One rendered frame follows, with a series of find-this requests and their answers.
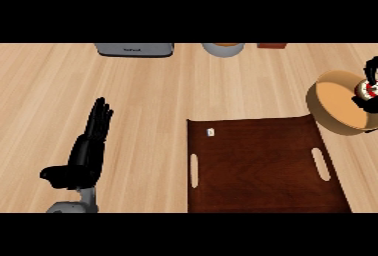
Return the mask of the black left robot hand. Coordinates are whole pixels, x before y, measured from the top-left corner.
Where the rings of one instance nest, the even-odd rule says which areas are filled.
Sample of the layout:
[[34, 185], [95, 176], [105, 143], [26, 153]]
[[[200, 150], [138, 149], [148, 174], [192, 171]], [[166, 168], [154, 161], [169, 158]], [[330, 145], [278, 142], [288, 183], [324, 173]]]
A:
[[105, 98], [96, 99], [89, 114], [85, 133], [77, 137], [68, 164], [46, 167], [40, 178], [48, 180], [57, 189], [88, 189], [96, 185], [101, 178], [105, 141], [114, 111], [105, 103]]

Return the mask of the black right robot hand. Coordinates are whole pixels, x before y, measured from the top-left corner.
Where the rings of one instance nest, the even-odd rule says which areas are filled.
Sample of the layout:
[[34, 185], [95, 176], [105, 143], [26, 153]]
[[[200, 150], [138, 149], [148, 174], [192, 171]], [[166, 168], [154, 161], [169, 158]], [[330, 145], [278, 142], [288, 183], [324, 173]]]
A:
[[[375, 85], [378, 83], [378, 78], [377, 78], [377, 72], [378, 72], [378, 56], [375, 56], [371, 60], [367, 61], [365, 64], [365, 79], [370, 81], [371, 85]], [[359, 98], [355, 94], [352, 97], [353, 102], [356, 105], [364, 109], [365, 112], [368, 113], [378, 113], [378, 96], [368, 101], [365, 101], [362, 98]]]

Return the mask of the red and white cupcake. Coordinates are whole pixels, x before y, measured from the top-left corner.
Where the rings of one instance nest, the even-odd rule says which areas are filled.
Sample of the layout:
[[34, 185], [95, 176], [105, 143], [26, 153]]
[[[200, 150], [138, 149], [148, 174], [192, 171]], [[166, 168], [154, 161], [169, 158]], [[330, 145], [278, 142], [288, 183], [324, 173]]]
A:
[[362, 80], [355, 88], [355, 94], [365, 101], [375, 98], [378, 96], [378, 83], [371, 85], [368, 80]]

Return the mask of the tan round pot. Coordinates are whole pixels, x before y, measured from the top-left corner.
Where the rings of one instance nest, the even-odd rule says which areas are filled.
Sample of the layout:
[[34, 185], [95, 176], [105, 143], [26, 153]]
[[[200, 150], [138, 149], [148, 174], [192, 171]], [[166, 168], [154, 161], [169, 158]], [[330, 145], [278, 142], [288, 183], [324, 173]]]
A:
[[355, 103], [355, 88], [364, 77], [343, 70], [325, 72], [306, 95], [309, 111], [318, 123], [340, 135], [378, 131], [378, 113], [368, 113]]

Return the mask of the dark brown wooden tray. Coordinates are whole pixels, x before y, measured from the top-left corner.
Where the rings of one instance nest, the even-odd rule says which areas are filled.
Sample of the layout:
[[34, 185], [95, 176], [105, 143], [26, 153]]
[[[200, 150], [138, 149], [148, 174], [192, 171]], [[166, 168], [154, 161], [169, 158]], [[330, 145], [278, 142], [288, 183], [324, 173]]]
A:
[[321, 178], [312, 151], [327, 149], [310, 115], [188, 123], [188, 155], [198, 185], [188, 210], [240, 213], [349, 213], [337, 177]]

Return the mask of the grey appliance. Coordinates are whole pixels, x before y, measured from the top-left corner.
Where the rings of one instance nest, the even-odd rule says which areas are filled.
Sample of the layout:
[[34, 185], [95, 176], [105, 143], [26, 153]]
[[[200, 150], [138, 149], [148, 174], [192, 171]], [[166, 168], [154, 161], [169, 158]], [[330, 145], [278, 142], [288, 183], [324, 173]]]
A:
[[113, 57], [169, 57], [175, 52], [173, 43], [96, 43], [102, 56]]

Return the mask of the grey round bowl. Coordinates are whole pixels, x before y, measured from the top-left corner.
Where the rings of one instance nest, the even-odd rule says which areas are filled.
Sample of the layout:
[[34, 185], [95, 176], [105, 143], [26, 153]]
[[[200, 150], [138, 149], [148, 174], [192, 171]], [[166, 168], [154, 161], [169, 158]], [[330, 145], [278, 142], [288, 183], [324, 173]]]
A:
[[203, 47], [213, 56], [228, 58], [238, 55], [240, 52], [244, 50], [244, 43], [238, 43], [232, 46], [223, 46], [215, 43], [204, 43]]

